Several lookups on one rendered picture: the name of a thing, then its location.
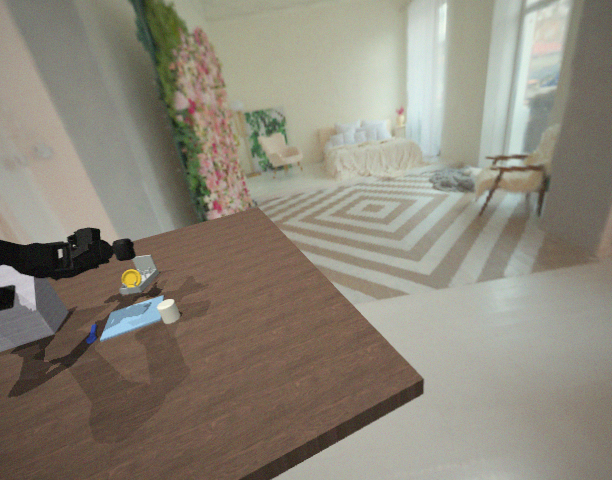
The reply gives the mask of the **white cylinder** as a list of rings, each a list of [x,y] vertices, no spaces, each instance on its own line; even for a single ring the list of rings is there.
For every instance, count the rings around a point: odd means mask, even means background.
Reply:
[[[157,308],[166,324],[177,321],[181,316],[173,299],[167,299],[161,302]]]

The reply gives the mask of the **yellow plate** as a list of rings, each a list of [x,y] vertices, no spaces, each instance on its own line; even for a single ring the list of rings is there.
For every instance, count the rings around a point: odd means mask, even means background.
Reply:
[[[122,274],[121,281],[126,284],[127,287],[134,287],[134,281],[136,282],[135,285],[139,286],[142,281],[142,275],[139,271],[130,269]]]

